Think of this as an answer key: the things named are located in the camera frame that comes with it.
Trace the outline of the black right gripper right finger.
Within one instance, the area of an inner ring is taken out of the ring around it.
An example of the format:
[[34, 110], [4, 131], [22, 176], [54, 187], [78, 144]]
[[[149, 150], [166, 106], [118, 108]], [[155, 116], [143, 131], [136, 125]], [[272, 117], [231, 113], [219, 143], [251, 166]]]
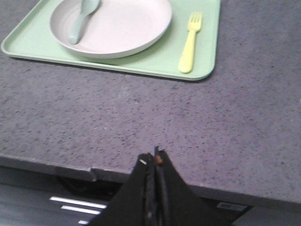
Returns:
[[165, 150], [154, 151], [156, 191], [161, 226], [231, 226], [184, 182]]

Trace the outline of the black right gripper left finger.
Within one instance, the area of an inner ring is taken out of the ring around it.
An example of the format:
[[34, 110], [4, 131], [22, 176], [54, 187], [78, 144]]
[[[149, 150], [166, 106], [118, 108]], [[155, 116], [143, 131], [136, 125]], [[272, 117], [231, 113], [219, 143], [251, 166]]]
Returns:
[[89, 226], [142, 226], [145, 179], [150, 154], [141, 154], [125, 184]]

